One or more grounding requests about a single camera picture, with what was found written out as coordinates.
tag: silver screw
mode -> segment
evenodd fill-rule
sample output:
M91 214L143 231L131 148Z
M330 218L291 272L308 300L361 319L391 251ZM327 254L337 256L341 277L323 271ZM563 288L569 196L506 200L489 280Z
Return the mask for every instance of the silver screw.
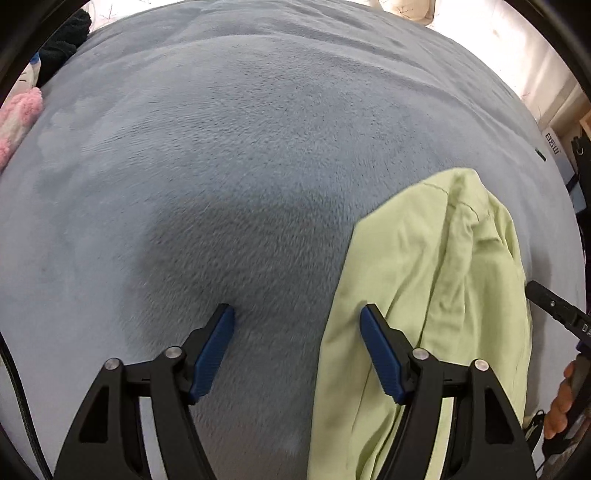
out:
M119 360L118 358L109 358L105 362L105 368L107 370L115 370L115 368L120 366L120 364L121 364L121 360Z
M429 358L429 352L427 352L424 348L415 348L413 350L413 357L417 360L426 360Z
M178 358L183 353L183 349L179 346L169 346L165 351L164 355L168 358Z
M486 360L482 360L480 358L474 362L474 366L481 372L486 372L490 367Z

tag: blue gripper pad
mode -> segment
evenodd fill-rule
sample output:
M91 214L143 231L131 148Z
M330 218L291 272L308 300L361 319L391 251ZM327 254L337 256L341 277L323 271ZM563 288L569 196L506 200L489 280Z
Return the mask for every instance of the blue gripper pad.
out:
M402 367L371 310L363 307L359 318L361 336L374 363L384 393L404 405L407 393L402 386Z
M189 397L197 401L211 390L213 379L234 334L234 309L226 308L195 362Z

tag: black fluffy cloth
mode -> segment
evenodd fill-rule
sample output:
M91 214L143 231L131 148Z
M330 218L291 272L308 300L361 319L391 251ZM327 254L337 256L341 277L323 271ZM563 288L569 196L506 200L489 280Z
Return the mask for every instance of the black fluffy cloth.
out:
M39 50L41 69L37 86L42 87L88 38L90 15L80 9L58 28Z

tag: blue object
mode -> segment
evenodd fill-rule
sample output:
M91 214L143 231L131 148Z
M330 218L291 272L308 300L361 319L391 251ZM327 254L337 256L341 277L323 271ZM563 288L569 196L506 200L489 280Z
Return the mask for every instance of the blue object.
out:
M404 405L407 393L402 386L400 361L368 307L361 310L359 326L384 393L390 395L397 404Z
M226 308L195 362L189 397L197 401L211 390L213 379L234 334L234 309Z

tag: folded clothing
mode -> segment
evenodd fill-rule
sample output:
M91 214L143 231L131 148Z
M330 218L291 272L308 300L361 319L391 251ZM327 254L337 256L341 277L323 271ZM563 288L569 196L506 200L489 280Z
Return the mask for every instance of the folded clothing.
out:
M359 333L366 303L441 361L487 360L522 421L531 352L524 284L511 215L474 170L436 174L358 222L320 347L308 479L375 479L401 419ZM427 479L441 475L452 409L445 398Z
M39 87L55 75L61 66L76 53L78 47L88 38L90 15L80 9L72 15L39 50L41 69L37 85Z
M43 97L39 88L13 96L0 109L0 170L20 145L41 111Z

